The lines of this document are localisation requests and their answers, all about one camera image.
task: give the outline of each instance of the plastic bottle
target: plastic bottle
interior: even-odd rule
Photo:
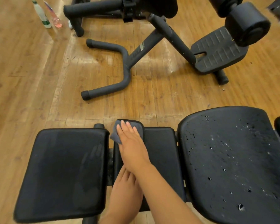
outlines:
[[[47,16],[45,15],[45,12],[43,11],[43,9],[36,2],[36,0],[33,0],[32,2],[34,5],[34,9],[35,9],[36,13],[38,14],[39,18],[41,19],[41,21],[43,22],[43,25],[45,26],[45,28],[51,28],[52,25],[51,25],[50,21],[48,20]]]
[[[46,7],[48,8],[48,10],[50,11],[50,14],[53,18],[53,25],[56,27],[56,28],[61,28],[62,27],[62,23],[60,21],[60,19],[58,18],[58,16],[55,14],[54,10],[51,8],[51,6],[46,2],[44,1]]]

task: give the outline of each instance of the textured footrest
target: textured footrest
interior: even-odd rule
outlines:
[[[195,42],[191,51],[194,55],[206,54],[198,58],[195,64],[196,69],[206,75],[241,61],[248,47],[237,46],[223,26]]]

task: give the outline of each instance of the white label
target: white label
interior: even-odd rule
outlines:
[[[144,45],[144,42],[142,42],[142,43],[140,44],[140,49],[141,49],[141,51],[144,50],[144,48],[145,48],[145,45]]]

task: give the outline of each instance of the rubber end cap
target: rubber end cap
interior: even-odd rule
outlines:
[[[81,92],[81,96],[82,96],[82,99],[85,100],[85,101],[88,101],[88,100],[91,99],[91,97],[88,93],[88,90]]]
[[[93,41],[93,40],[90,39],[90,38],[86,40],[86,45],[87,45],[89,48],[93,48],[92,41]]]

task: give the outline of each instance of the bottle label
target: bottle label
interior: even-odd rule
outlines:
[[[43,25],[49,25],[49,24],[50,24],[50,21],[49,21],[49,20],[42,21],[42,22],[43,22]]]

